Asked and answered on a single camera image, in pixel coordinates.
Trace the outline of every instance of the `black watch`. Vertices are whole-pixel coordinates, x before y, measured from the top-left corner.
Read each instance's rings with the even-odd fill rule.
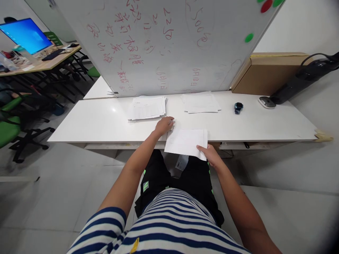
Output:
[[[240,102],[234,104],[234,112],[236,115],[240,115],[240,111],[243,109],[244,105]]]

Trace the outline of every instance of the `computer monitor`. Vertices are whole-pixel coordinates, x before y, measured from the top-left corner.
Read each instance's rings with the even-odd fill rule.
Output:
[[[31,55],[52,45],[31,18],[1,24],[0,30],[13,42],[23,46]]]

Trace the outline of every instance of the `stack of papers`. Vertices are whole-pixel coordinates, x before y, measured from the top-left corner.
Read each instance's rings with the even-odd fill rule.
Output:
[[[204,153],[197,149],[197,145],[207,148],[207,138],[207,130],[205,129],[169,131],[165,152],[191,155],[206,161]]]
[[[184,111],[188,113],[218,112],[219,103],[211,92],[183,94]]]
[[[155,118],[166,114],[166,96],[140,96],[133,99],[129,120]]]

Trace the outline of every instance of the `hand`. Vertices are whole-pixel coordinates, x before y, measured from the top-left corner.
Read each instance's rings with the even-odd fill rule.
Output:
[[[204,153],[209,164],[215,169],[220,169],[223,165],[225,165],[212,145],[208,144],[207,148],[197,145],[197,149]]]
[[[161,120],[155,126],[155,132],[160,137],[164,135],[165,133],[167,133],[169,130],[172,129],[172,126],[174,124],[172,120],[174,120],[174,117],[171,117],[171,116],[161,118]]]

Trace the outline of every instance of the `striped shirt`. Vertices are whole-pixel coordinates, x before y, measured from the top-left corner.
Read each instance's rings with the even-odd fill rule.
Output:
[[[117,207],[98,211],[67,254],[249,253],[220,229],[211,213],[188,193],[169,188],[145,208],[130,231]]]

